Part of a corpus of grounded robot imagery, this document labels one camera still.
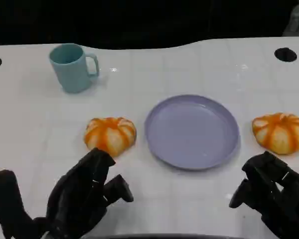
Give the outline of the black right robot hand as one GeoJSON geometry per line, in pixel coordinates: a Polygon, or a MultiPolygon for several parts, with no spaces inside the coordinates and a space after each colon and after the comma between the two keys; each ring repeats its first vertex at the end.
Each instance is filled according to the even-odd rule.
{"type": "Polygon", "coordinates": [[[280,239],[299,239],[299,173],[268,151],[243,165],[246,178],[235,191],[230,208],[246,204],[280,239]]]}

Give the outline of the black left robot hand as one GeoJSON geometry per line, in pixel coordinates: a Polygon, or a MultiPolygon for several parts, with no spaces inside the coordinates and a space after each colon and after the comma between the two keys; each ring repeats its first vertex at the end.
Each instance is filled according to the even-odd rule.
{"type": "Polygon", "coordinates": [[[101,221],[108,206],[119,199],[133,202],[121,175],[107,180],[114,165],[108,153],[94,148],[58,180],[46,211],[49,234],[54,239],[79,239],[101,221]]]}

